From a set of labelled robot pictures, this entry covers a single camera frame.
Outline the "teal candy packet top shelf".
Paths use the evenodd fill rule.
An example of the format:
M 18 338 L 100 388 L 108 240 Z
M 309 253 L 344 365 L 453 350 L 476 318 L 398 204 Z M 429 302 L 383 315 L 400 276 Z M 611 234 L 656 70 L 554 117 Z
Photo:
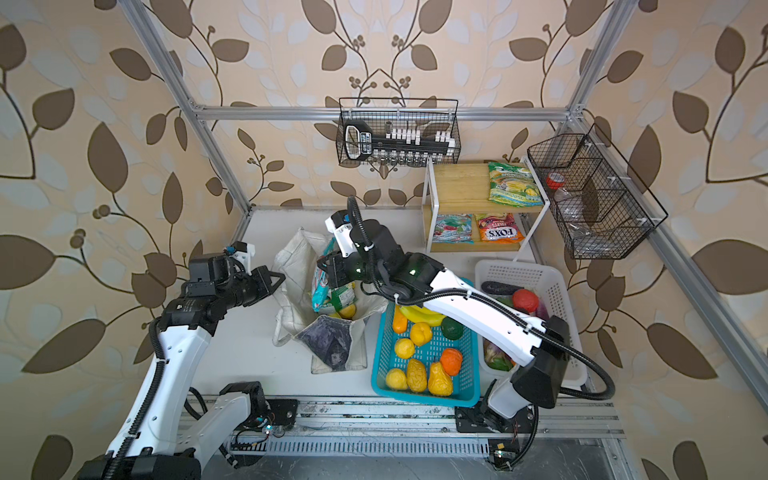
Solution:
M 311 294 L 311 306 L 315 312 L 329 315 L 337 313 L 327 300 L 330 289 L 332 287 L 328 283 L 328 275 L 320 268 L 320 262 L 317 262 L 312 279 Z

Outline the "white canvas grocery bag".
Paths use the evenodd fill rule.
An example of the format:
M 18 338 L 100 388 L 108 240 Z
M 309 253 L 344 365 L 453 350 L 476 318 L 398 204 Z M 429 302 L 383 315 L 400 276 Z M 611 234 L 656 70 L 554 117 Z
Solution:
M 364 295 L 357 282 L 328 286 L 317 261 L 335 247 L 329 235 L 299 229 L 274 261 L 285 281 L 275 293 L 279 309 L 272 344 L 304 346 L 314 374 L 366 369 L 366 322 L 387 309 L 384 299 Z

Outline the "green yellow tea packet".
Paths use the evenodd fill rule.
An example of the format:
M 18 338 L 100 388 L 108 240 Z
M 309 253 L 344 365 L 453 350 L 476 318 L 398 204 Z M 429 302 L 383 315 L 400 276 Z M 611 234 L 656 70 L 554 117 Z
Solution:
M 346 285 L 329 290 L 327 300 L 335 312 L 340 313 L 345 308 L 354 305 L 357 301 L 355 293 L 355 283 L 350 282 Z

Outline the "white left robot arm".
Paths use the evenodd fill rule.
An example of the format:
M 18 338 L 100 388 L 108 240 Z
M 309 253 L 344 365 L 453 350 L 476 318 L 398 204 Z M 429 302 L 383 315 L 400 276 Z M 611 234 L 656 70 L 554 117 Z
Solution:
M 226 313 L 273 295 L 281 273 L 254 267 L 254 245 L 237 241 L 221 253 L 189 261 L 189 279 L 148 327 L 153 363 L 107 451 L 86 462 L 81 479 L 199 479 L 238 427 L 272 423 L 257 381 L 225 386 L 215 404 L 178 433 L 195 372 Z

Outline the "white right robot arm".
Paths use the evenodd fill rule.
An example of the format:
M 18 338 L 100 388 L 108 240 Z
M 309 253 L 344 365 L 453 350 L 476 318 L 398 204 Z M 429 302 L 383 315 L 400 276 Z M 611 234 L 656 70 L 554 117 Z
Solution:
M 500 347 L 516 363 L 504 381 L 494 382 L 479 408 L 490 428 L 519 413 L 533 424 L 542 409 L 555 407 L 560 395 L 607 401 L 615 383 L 594 360 L 573 348 L 569 327 L 557 316 L 542 320 L 522 313 L 470 286 L 439 261 L 406 253 L 387 227 L 362 218 L 356 200 L 325 221 L 336 249 L 318 267 L 331 286 L 356 281 L 396 305 L 425 307 L 444 314 Z

